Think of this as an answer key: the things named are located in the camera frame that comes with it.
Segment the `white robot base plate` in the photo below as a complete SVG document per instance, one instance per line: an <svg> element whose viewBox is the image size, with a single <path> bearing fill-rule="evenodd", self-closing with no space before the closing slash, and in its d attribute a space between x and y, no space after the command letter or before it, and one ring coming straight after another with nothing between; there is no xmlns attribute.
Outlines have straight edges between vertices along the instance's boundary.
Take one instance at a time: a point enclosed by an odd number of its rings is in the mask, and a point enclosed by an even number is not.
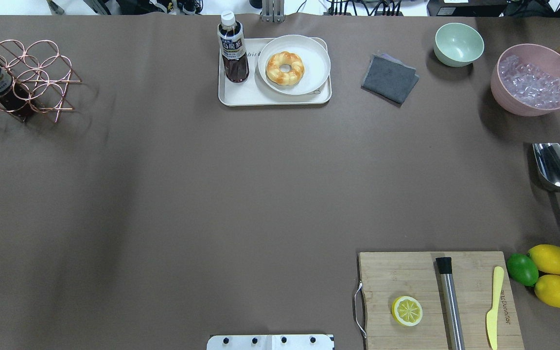
<svg viewBox="0 0 560 350"><path fill-rule="evenodd" d="M334 350L333 335L328 334L249 334L216 335L207 350Z"/></svg>

